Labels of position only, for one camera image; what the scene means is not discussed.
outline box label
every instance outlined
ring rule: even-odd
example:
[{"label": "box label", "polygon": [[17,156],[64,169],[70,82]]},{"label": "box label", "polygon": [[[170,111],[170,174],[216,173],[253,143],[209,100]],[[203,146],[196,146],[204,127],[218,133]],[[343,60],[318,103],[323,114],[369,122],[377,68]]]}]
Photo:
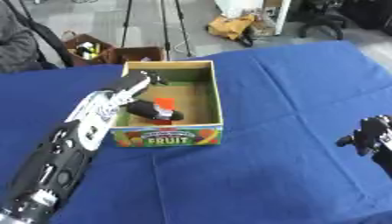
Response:
[{"label": "box label", "polygon": [[167,128],[146,131],[117,131],[115,139],[117,144],[122,147],[219,144],[221,130]]}]

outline black object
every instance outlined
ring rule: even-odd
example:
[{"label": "black object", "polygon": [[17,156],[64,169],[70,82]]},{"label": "black object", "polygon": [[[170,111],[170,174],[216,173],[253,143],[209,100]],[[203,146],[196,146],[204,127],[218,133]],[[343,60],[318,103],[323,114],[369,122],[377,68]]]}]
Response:
[{"label": "black object", "polygon": [[339,12],[363,29],[380,29],[392,15],[392,1],[346,0]]},{"label": "black object", "polygon": [[[86,150],[81,144],[79,125],[79,121],[63,123],[38,146],[21,167],[10,183],[10,192],[3,205],[13,218],[47,223],[53,213],[67,203],[95,155],[95,151]],[[56,194],[39,189],[52,189]],[[38,203],[29,194],[34,192],[52,195],[53,200]]]},{"label": "black object", "polygon": [[298,30],[298,36],[306,38],[312,27],[326,26],[335,32],[336,39],[343,39],[342,29],[347,27],[347,20],[341,16],[327,14],[331,8],[339,8],[342,4],[343,0],[304,0],[299,13],[294,16],[294,20],[304,22]]},{"label": "black object", "polygon": [[192,54],[191,54],[191,49],[189,47],[188,37],[186,35],[186,27],[184,25],[184,13],[181,10],[181,6],[179,4],[179,0],[174,0],[174,2],[176,4],[178,19],[179,19],[179,23],[181,25],[181,31],[182,31],[182,35],[183,35],[184,41],[185,41],[186,56],[188,56],[188,58],[190,58],[190,57],[192,57]]},{"label": "black object", "polygon": [[373,152],[372,159],[392,178],[392,116],[378,115],[360,121],[360,129],[352,136],[344,136],[336,144],[351,144],[358,155]]},{"label": "black object", "polygon": [[250,36],[250,27],[247,27],[240,35],[240,37],[238,37],[238,39],[236,39],[235,41],[237,41],[240,45],[244,47],[252,47],[253,39]]},{"label": "black object", "polygon": [[[178,13],[178,19],[181,25],[181,31],[184,37],[184,42],[185,42],[185,47],[186,47],[186,55],[188,57],[192,57],[191,54],[191,49],[189,46],[189,40],[188,37],[186,35],[186,27],[184,25],[184,13],[181,10],[181,6],[179,4],[179,0],[174,0],[175,4],[176,4],[176,10]],[[168,31],[168,26],[167,26],[167,18],[166,18],[166,6],[165,6],[165,0],[161,0],[160,1],[160,5],[161,5],[161,13],[162,13],[162,23],[163,23],[163,27],[164,27],[164,50],[166,51],[166,59],[167,60],[171,60],[171,56],[170,56],[170,50],[172,48],[172,45],[170,43],[169,40],[169,31]],[[127,14],[125,17],[125,22],[123,23],[123,28],[124,28],[124,32],[122,35],[122,47],[124,47],[125,45],[125,40],[127,38],[127,32],[128,32],[128,27],[130,25],[130,12],[132,9],[132,0],[128,1],[128,8],[127,8]]]},{"label": "black object", "polygon": [[161,3],[161,12],[162,12],[162,22],[164,23],[164,50],[166,51],[166,59],[170,60],[171,44],[169,42],[169,32],[167,30],[165,0],[161,0],[160,3]]},{"label": "black object", "polygon": [[[26,27],[29,27],[32,31],[36,32],[61,58],[61,60],[64,63],[64,66],[66,67],[73,67],[74,62],[71,58],[71,54],[68,52],[66,47],[64,46],[63,42],[54,34],[52,30],[50,30],[48,27],[36,23],[33,19],[32,16],[30,15],[30,12],[27,10],[25,7],[25,3],[23,0],[19,0],[20,4],[22,5],[22,8],[24,9],[24,12],[27,17],[22,15],[21,13],[18,12],[18,10],[14,7],[14,5],[10,2],[10,0],[3,0],[7,6],[12,10],[12,12],[15,14],[17,21]],[[49,65],[49,63],[46,60],[45,55],[38,49],[38,61],[41,64],[44,65]]]},{"label": "black object", "polygon": [[122,35],[121,47],[125,46],[125,39],[127,39],[128,28],[130,27],[130,10],[132,9],[132,0],[128,0],[127,14],[123,24],[124,33]]},{"label": "black object", "polygon": [[184,119],[184,115],[177,110],[171,111],[170,115],[164,115],[157,110],[156,106],[152,101],[138,100],[128,103],[126,107],[128,113],[151,120],[181,121]]},{"label": "black object", "polygon": [[[147,77],[150,77],[150,84],[152,85],[156,85],[158,83],[163,85],[168,84],[164,78],[162,78],[160,75],[158,75],[157,72],[153,70],[129,70],[129,73],[126,76],[115,80],[111,85],[103,88],[102,90],[109,90],[114,93],[119,93],[122,90],[128,90],[128,88],[137,87],[138,83],[147,81]],[[141,87],[138,92],[133,94],[133,96],[138,96],[145,90],[147,90],[147,87]]]}]

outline brown box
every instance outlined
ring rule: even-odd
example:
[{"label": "brown box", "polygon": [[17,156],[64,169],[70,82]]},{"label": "brown box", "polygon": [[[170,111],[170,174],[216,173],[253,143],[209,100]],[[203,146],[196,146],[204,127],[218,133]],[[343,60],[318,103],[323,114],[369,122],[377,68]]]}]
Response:
[{"label": "brown box", "polygon": [[283,0],[264,0],[265,7],[281,7]]},{"label": "brown box", "polygon": [[162,48],[156,46],[113,48],[107,51],[106,61],[111,64],[123,65],[127,61],[160,61],[164,59]]},{"label": "brown box", "polygon": [[122,108],[111,132],[122,147],[157,147],[220,144],[223,130],[221,100],[212,61],[127,62],[123,75],[132,69],[152,69],[169,81],[168,86],[151,86],[139,96],[154,101],[172,98],[184,120],[156,125],[131,115]]},{"label": "brown box", "polygon": [[267,26],[263,21],[255,21],[251,26],[254,37],[269,37],[275,35],[275,27]]},{"label": "brown box", "polygon": [[81,56],[73,53],[70,51],[72,57],[73,57],[73,63],[76,66],[87,66],[87,65],[98,65],[98,64],[106,64],[106,51],[109,49],[112,49],[113,46],[105,43],[97,38],[93,38],[90,35],[87,34],[79,34],[76,35],[75,37],[67,40],[64,42],[64,45],[66,46],[66,49],[68,50],[72,50],[72,49],[76,49],[76,47],[80,44],[86,43],[86,42],[90,42],[93,44],[101,44],[101,53],[98,54],[97,57],[93,58],[93,59],[83,59]]}]

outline floor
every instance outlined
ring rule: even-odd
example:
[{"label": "floor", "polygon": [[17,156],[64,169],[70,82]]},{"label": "floor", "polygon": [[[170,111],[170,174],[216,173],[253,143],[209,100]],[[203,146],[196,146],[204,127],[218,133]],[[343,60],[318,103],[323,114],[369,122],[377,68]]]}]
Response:
[{"label": "floor", "polygon": [[[163,46],[159,1],[133,0],[126,46]],[[183,39],[174,0],[164,1],[171,45],[177,46],[183,43]],[[243,49],[235,42],[211,36],[204,31],[204,25],[219,15],[214,0],[179,1],[185,13],[185,27],[189,32],[192,53],[195,56]],[[38,22],[49,26],[59,36],[62,36],[65,31],[74,31],[88,33],[114,46],[121,44],[128,0],[98,0],[94,3],[46,0],[38,5],[32,0],[25,0],[25,2],[32,16]],[[311,35],[312,38],[296,38],[299,25],[287,23],[282,35],[260,38],[255,42],[255,47],[302,44],[331,39],[322,31],[315,31]],[[392,72],[392,37],[379,31],[363,31],[355,25],[350,27],[345,30],[345,39],[355,43],[366,55]],[[41,48],[52,62],[59,61],[50,47],[41,43]],[[177,48],[178,51],[171,53],[173,60],[185,58],[186,55],[182,53],[185,50],[184,45],[179,45]]]}]

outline fruit box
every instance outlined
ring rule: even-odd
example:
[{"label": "fruit box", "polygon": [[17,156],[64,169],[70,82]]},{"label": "fruit box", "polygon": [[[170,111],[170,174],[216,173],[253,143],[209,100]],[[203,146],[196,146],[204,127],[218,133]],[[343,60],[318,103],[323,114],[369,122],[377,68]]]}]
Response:
[{"label": "fruit box", "polygon": [[168,86],[150,86],[138,98],[172,98],[174,109],[184,120],[155,125],[152,120],[132,115],[122,108],[111,132],[122,147],[157,147],[220,144],[223,119],[221,100],[212,61],[127,62],[122,75],[131,69],[155,70]]}]

